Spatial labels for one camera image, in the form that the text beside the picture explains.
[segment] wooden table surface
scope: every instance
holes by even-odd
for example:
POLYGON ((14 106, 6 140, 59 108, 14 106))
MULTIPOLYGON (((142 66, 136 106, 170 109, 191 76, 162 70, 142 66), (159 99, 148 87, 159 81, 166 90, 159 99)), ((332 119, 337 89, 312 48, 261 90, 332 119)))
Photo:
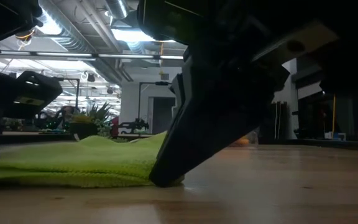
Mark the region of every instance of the wooden table surface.
POLYGON ((358 151, 230 148, 167 189, 0 190, 0 223, 358 223, 358 151))

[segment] green towel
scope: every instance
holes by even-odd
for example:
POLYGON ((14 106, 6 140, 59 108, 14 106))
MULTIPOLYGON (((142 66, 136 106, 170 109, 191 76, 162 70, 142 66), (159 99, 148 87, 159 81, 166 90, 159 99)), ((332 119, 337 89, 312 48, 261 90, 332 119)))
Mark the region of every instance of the green towel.
POLYGON ((165 133, 116 143, 100 136, 2 150, 0 183, 12 185, 128 187, 152 185, 150 171, 165 133))

